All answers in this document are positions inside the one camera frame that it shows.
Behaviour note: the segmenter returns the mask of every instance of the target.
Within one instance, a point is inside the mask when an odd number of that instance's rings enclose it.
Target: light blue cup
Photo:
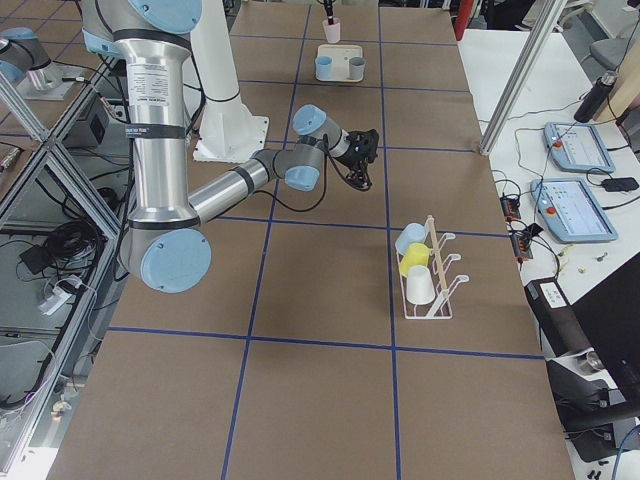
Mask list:
[[[424,225],[420,225],[419,223],[410,223],[404,230],[400,236],[396,239],[396,251],[404,256],[407,253],[407,249],[409,245],[412,243],[424,243],[427,239],[427,230]]]
[[[329,80],[331,78],[331,57],[316,57],[316,78],[318,80]]]

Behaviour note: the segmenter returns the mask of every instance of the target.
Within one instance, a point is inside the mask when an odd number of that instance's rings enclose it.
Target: white table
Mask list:
[[[474,97],[474,105],[480,126],[484,130],[493,110],[502,94],[528,33],[486,30],[467,30],[459,43],[460,53],[467,74],[469,87]],[[554,33],[533,69],[523,92],[516,103],[512,117],[525,112],[547,109],[559,109],[578,100],[591,89],[591,83],[580,67],[569,46],[561,34]],[[573,114],[579,103],[559,112],[545,112],[526,115],[520,119],[509,120],[503,130],[496,147],[491,152],[492,168],[502,170],[507,178],[518,183],[522,191],[530,190],[530,182],[539,177],[527,172],[517,165],[517,150],[514,131],[519,128],[542,128],[546,122],[573,122]],[[613,124],[598,126],[598,130],[608,148],[625,145],[626,141],[618,128]],[[542,131],[521,131],[518,133],[522,163],[535,172],[542,172],[547,159],[546,147]],[[630,149],[611,152],[616,165],[615,177],[635,177],[640,179],[640,164]],[[562,172],[552,160],[546,165],[545,178],[583,177],[581,174]],[[502,174],[494,173],[496,180]],[[593,180],[604,178],[592,176]],[[498,192],[502,192],[504,183],[497,184]],[[617,205],[640,195],[640,190],[629,194],[607,193],[604,189],[593,187],[596,198],[602,206]],[[507,186],[506,192],[513,193],[515,188]],[[520,210],[523,221],[533,221],[535,199],[530,195],[521,198]],[[549,242],[555,252],[565,249],[562,270],[558,277],[562,289],[571,303],[578,300],[600,281],[605,279],[625,261],[640,251],[639,215],[640,201],[627,207],[611,210],[607,215],[618,231],[619,239],[610,243],[580,244],[570,248],[556,242],[547,232],[542,237]],[[536,222],[545,227],[544,220],[538,214]],[[532,247],[534,260],[523,264],[521,277],[523,285],[535,278],[553,276],[555,260],[550,252],[534,244]],[[602,261],[597,257],[607,253]],[[611,378],[606,374],[610,384]],[[577,479],[583,479],[591,470],[602,470],[601,479],[610,479],[613,462],[599,466],[597,462],[586,464],[580,460],[570,442],[567,442],[574,472]],[[623,456],[616,480],[632,480],[638,478],[640,472],[640,452],[630,452]]]

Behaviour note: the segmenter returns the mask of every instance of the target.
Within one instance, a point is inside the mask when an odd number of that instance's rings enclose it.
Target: printed label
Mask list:
[[[131,105],[169,106],[169,71],[164,65],[136,63],[127,66]]]
[[[541,283],[540,290],[542,290],[544,298],[547,299],[547,302],[549,303],[549,306],[551,308],[560,308],[567,306],[567,302],[565,302],[564,298],[562,298],[560,290],[558,290],[558,287],[555,283]]]

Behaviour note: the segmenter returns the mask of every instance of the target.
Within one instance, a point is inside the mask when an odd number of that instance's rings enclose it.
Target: blue joint cap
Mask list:
[[[7,40],[37,40],[38,36],[33,33],[33,30],[27,27],[15,27],[9,28],[0,33]]]
[[[154,290],[184,292],[204,277],[211,257],[211,246],[198,230],[172,230],[151,243],[142,257],[140,276]]]
[[[300,190],[302,192],[310,192],[318,183],[320,178],[320,172],[317,168],[310,167],[308,165],[299,165],[297,167],[291,167],[284,174],[284,181],[291,188]]]
[[[114,42],[89,33],[84,28],[82,29],[82,35],[84,36],[84,44],[90,52],[109,55],[115,58],[124,58],[124,55],[122,55]]]
[[[315,105],[305,105],[293,116],[293,129],[298,135],[309,135],[327,120],[327,114]]]
[[[189,33],[202,17],[202,0],[129,0],[129,5],[151,25],[174,35]]]
[[[13,63],[0,60],[0,72],[7,77],[9,83],[16,83],[22,80],[26,73],[16,67]]]

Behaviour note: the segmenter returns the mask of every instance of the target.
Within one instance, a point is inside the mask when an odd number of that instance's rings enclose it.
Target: white connector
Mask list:
[[[67,300],[77,293],[81,286],[82,280],[75,275],[69,275],[63,280],[58,280],[53,287],[51,295],[38,305],[38,309],[43,315],[53,315]]]

